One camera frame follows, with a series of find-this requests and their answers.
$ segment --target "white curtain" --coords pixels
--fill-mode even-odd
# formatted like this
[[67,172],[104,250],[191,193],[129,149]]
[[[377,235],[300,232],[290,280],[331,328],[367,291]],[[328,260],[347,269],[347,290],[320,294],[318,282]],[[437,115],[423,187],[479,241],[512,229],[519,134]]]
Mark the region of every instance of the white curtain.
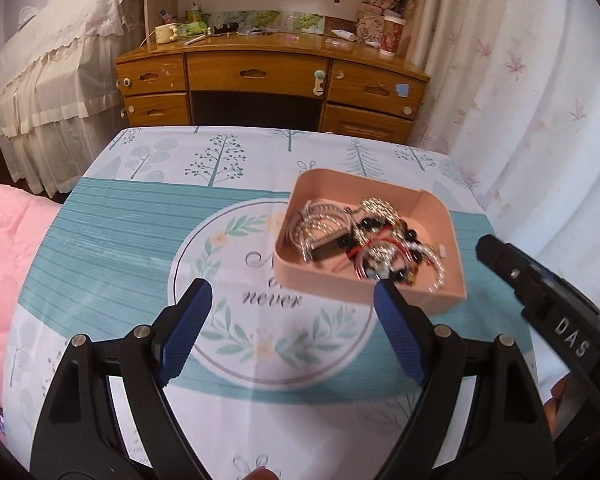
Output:
[[[496,233],[600,307],[600,7],[427,0],[410,141],[448,153]],[[564,365],[534,338],[543,399]]]

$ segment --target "cup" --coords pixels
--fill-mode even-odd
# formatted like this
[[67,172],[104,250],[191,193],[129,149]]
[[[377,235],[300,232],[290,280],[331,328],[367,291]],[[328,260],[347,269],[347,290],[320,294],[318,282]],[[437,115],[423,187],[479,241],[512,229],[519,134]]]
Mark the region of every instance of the cup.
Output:
[[380,53],[385,56],[395,56],[400,45],[402,30],[406,20],[385,16],[382,22],[382,40],[380,41]]

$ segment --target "finger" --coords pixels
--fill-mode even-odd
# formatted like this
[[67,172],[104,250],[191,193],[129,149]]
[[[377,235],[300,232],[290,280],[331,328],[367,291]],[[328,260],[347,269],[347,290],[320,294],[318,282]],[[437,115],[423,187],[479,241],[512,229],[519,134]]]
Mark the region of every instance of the finger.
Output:
[[557,383],[554,384],[554,387],[551,388],[551,394],[554,396],[554,399],[561,399],[564,395],[564,390],[567,387],[567,382],[569,382],[569,375],[561,378]]
[[551,434],[554,434],[555,414],[558,411],[558,402],[555,399],[550,399],[546,402],[546,404],[542,408],[544,409],[544,415],[546,416],[546,421],[549,423],[549,430],[551,431]]
[[259,467],[245,476],[244,480],[278,480],[278,477],[266,467]]

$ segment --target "red string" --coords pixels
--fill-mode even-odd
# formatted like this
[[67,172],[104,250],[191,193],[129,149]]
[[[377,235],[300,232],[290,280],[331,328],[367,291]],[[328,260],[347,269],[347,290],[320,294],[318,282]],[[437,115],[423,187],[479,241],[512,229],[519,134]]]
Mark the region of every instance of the red string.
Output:
[[378,238],[382,237],[383,234],[385,234],[387,231],[390,231],[391,229],[393,229],[393,228],[392,227],[383,227],[366,244],[364,244],[362,246],[354,247],[352,250],[347,252],[347,258],[351,258],[352,256],[355,256],[356,254],[358,254],[358,251],[360,249],[362,249],[364,247],[369,247],[369,245],[371,245],[373,242],[375,242]]

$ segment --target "tablecloth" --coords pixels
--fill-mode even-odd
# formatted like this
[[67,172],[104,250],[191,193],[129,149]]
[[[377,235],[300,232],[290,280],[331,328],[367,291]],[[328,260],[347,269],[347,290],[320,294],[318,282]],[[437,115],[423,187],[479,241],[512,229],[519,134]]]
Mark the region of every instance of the tablecloth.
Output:
[[[123,130],[75,187],[20,295],[5,356],[8,447],[26,466],[46,389],[68,339],[151,323],[190,281],[214,303],[179,378],[165,389],[217,479],[266,465],[285,480],[373,478],[419,390],[400,371],[374,311],[282,289],[271,253],[299,174],[330,168],[437,195],[451,211],[468,299],[432,318],[464,337],[513,336],[534,367],[528,326],[507,285],[475,258],[492,232],[445,155],[297,130]],[[455,456],[475,380],[464,380],[438,464]],[[148,463],[112,380],[132,458]]]

